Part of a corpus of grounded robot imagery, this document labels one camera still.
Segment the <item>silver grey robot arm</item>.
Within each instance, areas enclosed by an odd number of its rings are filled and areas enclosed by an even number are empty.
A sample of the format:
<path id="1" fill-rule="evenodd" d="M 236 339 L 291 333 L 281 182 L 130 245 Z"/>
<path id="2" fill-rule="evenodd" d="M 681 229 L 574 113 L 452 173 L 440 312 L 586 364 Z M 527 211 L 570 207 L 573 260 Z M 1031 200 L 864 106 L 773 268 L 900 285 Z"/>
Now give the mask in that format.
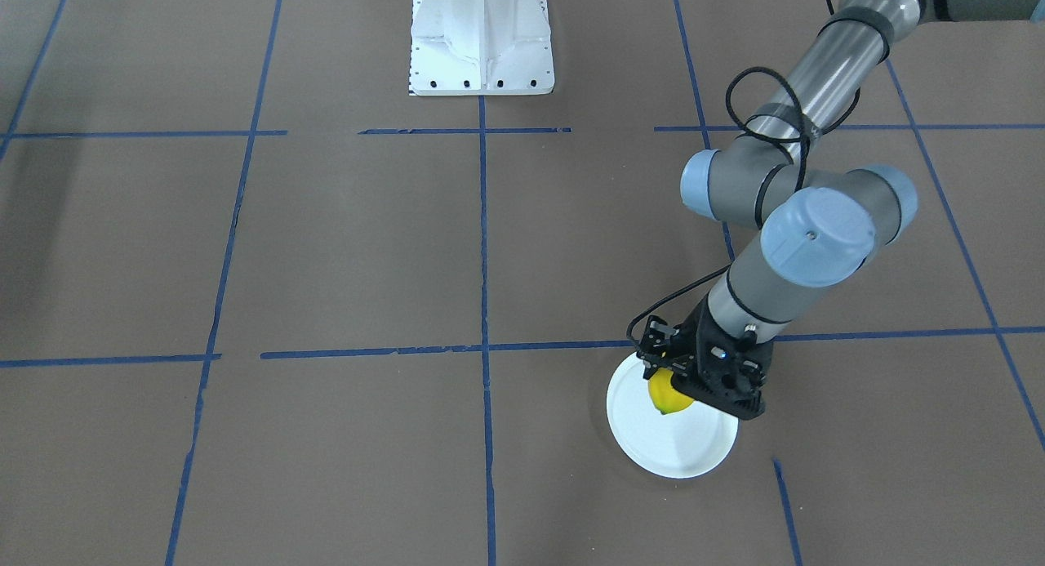
<path id="1" fill-rule="evenodd" d="M 638 347 L 660 412 L 701 402 L 739 420 L 761 416 L 780 332 L 918 216 L 918 190 L 893 167 L 809 165 L 895 45 L 928 23 L 1042 19 L 1043 0 L 839 0 L 790 74 L 743 72 L 775 79 L 776 93 L 746 118 L 727 108 L 739 136 L 691 157 L 680 194 L 692 212 L 753 228 L 754 238 L 682 324 Z"/>

